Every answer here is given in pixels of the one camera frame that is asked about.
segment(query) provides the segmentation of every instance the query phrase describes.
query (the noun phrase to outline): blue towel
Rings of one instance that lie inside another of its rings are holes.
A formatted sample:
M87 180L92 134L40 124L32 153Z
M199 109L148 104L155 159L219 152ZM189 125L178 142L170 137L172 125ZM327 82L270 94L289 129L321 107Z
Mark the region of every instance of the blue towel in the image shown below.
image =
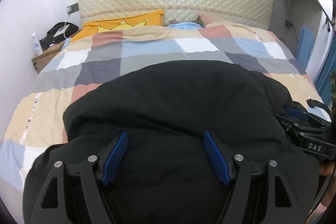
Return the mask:
M65 40L65 42L64 42L64 44L63 44L63 46L62 46L62 50L65 49L67 46L69 46L69 44L70 44L70 40L71 40L71 38L67 38L67 39Z
M171 24L168 26L168 28L182 29L182 30L196 30L196 29L202 29L202 26L194 22L181 22Z
M311 30L308 29L307 26L303 26L301 28L300 42L295 58L304 69L307 68L314 43L314 34L311 32Z

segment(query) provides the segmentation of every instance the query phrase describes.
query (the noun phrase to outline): blue curtain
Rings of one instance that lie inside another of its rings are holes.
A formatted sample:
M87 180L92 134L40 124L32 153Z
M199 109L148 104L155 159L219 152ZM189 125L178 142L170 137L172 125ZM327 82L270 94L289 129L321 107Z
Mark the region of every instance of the blue curtain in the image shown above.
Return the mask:
M296 60L306 69L315 43L315 36L307 26L301 28L300 42L296 52Z
M328 57L325 61L323 69L319 78L315 81L315 87L319 92L325 105L331 103L331 86L330 86L330 74L333 70L336 70L336 35L334 32L334 38L331 43Z

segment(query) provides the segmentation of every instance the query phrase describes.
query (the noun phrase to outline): black bag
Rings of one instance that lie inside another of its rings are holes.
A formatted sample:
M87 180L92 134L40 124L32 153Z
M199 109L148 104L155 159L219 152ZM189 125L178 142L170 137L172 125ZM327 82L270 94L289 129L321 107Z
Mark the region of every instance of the black bag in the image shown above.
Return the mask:
M47 48L49 48L49 45L50 44L58 44L58 43L61 43L65 38L64 38L64 35L66 37L69 37L71 35L73 35L75 32L78 31L78 27L75 25L75 24L72 24L70 22L66 22L65 25L68 25L69 24L69 27L65 30L65 33L63 35L60 34L56 37L54 37L55 33L62 27L64 27L64 23L65 22L58 22L55 26L53 26L48 32L47 32L47 36L45 38L42 38L40 40L40 43L41 43L41 47L42 47L42 50L46 50Z

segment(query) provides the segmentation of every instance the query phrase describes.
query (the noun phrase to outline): wall outlet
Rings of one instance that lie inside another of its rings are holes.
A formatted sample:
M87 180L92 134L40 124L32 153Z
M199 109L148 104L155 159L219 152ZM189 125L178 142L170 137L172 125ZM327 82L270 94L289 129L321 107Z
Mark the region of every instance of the wall outlet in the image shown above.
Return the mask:
M292 25L293 25L292 22L288 21L287 19L285 20L285 27L290 27Z
M67 7L68 15L72 14L74 12L77 12L77 11L79 11L78 3L75 3L75 4L70 5L70 6Z

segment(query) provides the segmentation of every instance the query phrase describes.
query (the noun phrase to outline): white bottle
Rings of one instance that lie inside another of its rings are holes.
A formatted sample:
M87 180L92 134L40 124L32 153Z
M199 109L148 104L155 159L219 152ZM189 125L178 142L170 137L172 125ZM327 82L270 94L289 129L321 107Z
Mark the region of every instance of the white bottle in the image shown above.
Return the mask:
M33 32L31 34L31 38L33 39L33 44L34 44L34 48L36 50L37 55L40 55L43 52L43 50L42 50L39 38L37 37L37 33Z

